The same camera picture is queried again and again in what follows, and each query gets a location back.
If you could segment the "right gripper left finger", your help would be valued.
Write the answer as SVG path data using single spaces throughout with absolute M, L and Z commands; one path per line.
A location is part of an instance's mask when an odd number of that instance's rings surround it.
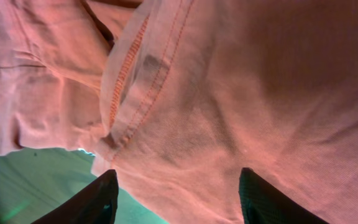
M 33 224 L 114 224 L 118 195 L 117 173 L 114 169 L 107 170 Z

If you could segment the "red orange t-shirt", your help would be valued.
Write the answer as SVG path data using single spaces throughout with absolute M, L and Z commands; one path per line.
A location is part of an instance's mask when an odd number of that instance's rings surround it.
M 244 167 L 358 223 L 358 1 L 0 0 L 0 156 L 25 147 L 171 223 L 242 223 Z

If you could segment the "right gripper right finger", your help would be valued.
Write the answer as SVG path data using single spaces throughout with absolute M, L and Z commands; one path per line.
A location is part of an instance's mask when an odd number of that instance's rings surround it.
M 250 168 L 241 170 L 239 197 L 245 224 L 327 224 Z

